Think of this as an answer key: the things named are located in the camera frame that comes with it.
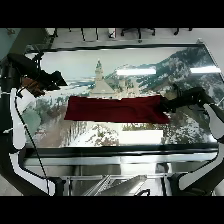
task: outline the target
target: landscape print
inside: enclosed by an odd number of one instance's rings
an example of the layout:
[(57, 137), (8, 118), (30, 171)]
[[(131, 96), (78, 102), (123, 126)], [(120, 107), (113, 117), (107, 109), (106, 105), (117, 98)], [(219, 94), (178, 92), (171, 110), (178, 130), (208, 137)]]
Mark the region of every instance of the landscape print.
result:
[[(41, 68), (49, 73), (61, 71), (68, 86), (37, 98), (24, 111), (23, 117), (33, 130), (38, 147), (122, 145), (121, 133), (143, 130), (163, 130), (159, 144), (208, 143), (214, 141), (209, 131), (208, 117), (194, 106), (170, 113), (170, 123), (165, 125), (75, 122), (65, 121), (64, 116), (71, 95), (121, 99), (161, 94), (173, 99), (177, 96), (174, 83), (181, 90), (201, 86), (218, 103), (224, 97), (220, 74), (190, 72), (190, 68), (212, 65), (214, 62), (203, 47), (45, 53)], [(156, 74), (117, 75), (118, 69), (142, 68), (155, 68)]]

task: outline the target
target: folded fabric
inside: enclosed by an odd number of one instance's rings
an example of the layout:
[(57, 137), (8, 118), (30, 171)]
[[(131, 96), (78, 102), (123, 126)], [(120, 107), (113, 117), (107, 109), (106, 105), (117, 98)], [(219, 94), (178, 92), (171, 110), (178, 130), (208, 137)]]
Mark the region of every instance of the folded fabric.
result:
[(118, 123), (169, 123), (160, 109), (161, 96), (97, 99), (70, 96), (65, 120)]

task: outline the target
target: black cable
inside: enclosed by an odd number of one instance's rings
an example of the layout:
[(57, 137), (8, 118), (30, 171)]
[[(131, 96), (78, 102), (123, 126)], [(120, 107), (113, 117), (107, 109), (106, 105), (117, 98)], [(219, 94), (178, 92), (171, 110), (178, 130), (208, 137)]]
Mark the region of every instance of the black cable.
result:
[(40, 166), (41, 166), (41, 168), (42, 168), (42, 171), (43, 171), (43, 173), (44, 173), (45, 179), (46, 179), (46, 181), (47, 181), (47, 194), (49, 195), (50, 190), (49, 190), (48, 178), (47, 178), (46, 172), (45, 172), (45, 170), (44, 170), (43, 164), (42, 164), (42, 162), (41, 162), (40, 155), (39, 155), (39, 153), (38, 153), (37, 147), (36, 147), (36, 145), (35, 145), (35, 143), (34, 143), (34, 141), (33, 141), (33, 138), (32, 138), (32, 136), (31, 136), (31, 134), (30, 134), (30, 132), (29, 132), (29, 129), (28, 129), (27, 126), (26, 126), (25, 121), (23, 120), (23, 117), (21, 116), (21, 114), (20, 114), (20, 112), (19, 112), (19, 110), (18, 110), (18, 106), (17, 106), (17, 94), (18, 94), (18, 91), (17, 91), (17, 93), (16, 93), (16, 97), (15, 97), (15, 101), (14, 101), (14, 103), (15, 103), (15, 108), (16, 108), (17, 114), (18, 114), (19, 118), (21, 119), (21, 121), (22, 121), (22, 123), (23, 123), (23, 125), (24, 125), (24, 127), (25, 127), (25, 129), (26, 129), (26, 132), (27, 132), (27, 134), (28, 134), (28, 136), (29, 136), (29, 138), (30, 138), (32, 144), (33, 144), (33, 147), (34, 147), (34, 149), (35, 149), (35, 151), (36, 151), (36, 153), (37, 153), (37, 157), (38, 157), (38, 160), (39, 160), (39, 162), (40, 162)]

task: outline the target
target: floor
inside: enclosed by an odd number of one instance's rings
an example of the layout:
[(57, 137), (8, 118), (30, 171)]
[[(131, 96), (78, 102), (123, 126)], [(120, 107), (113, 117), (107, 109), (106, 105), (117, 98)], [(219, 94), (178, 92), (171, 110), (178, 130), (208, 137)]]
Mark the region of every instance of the floor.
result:
[[(82, 34), (80, 28), (71, 28), (72, 32), (69, 32), (68, 28), (59, 28), (58, 29), (58, 37), (55, 38), (53, 47), (57, 47), (60, 43), (64, 42), (72, 42), (74, 46), (76, 46), (76, 42), (82, 41)], [(195, 43), (198, 38), (202, 38), (208, 48), (210, 49), (213, 57), (215, 58), (218, 66), (224, 72), (224, 28), (194, 28), (193, 31), (189, 32), (187, 28), (180, 29), (180, 32), (177, 36), (174, 36), (173, 33), (175, 29), (172, 28), (158, 28), (156, 29), (156, 35), (152, 36), (152, 32), (150, 30), (142, 30), (142, 39), (158, 39), (158, 38), (178, 38), (183, 40), (192, 40), (192, 43)], [(137, 32), (127, 32), (124, 37), (120, 35), (121, 29), (117, 28), (116, 31), (116, 39), (117, 40), (131, 40), (137, 39)], [(86, 37), (86, 41), (95, 41), (96, 34), (95, 28), (84, 28), (84, 34)], [(98, 28), (99, 41), (108, 41), (108, 29), (107, 28)], [(54, 174), (56, 171), (59, 171), (59, 168), (54, 168)], [(12, 187), (4, 178), (0, 176), (0, 195), (21, 195), (14, 187)]]

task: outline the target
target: table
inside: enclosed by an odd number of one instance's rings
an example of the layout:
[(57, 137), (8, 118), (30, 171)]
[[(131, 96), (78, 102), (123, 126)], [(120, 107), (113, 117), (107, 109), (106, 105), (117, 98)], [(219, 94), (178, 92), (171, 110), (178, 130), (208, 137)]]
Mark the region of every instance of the table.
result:
[[(216, 66), (202, 41), (193, 44), (171, 43), (170, 40), (160, 40), (160, 43), (143, 40), (141, 44), (137, 41), (115, 42), (88, 43), (85, 46), (80, 43), (76, 48), (46, 50), (41, 61), (42, 69), (49, 73), (61, 71), (69, 86), (47, 93), (37, 100), (36, 105), (30, 106), (30, 110), (36, 111), (41, 118), (41, 123), (36, 124), (27, 118), (28, 125), (36, 125), (34, 139), (38, 147), (45, 150), (76, 147), (79, 152), (86, 150), (88, 155), (91, 152), (103, 153), (103, 150), (108, 153), (114, 150), (114, 154), (122, 151), (124, 154), (130, 147), (136, 152), (136, 145), (146, 154), (150, 150), (215, 149), (217, 145), (210, 134), (208, 118), (195, 107), (178, 109), (170, 114), (171, 122), (166, 125), (64, 121), (70, 95), (120, 99), (160, 93), (172, 99), (176, 97), (172, 84), (176, 83), (182, 90), (201, 86), (216, 103), (223, 98), (222, 74), (190, 72), (190, 68)], [(148, 68), (155, 68), (156, 74), (116, 75), (119, 69)]]

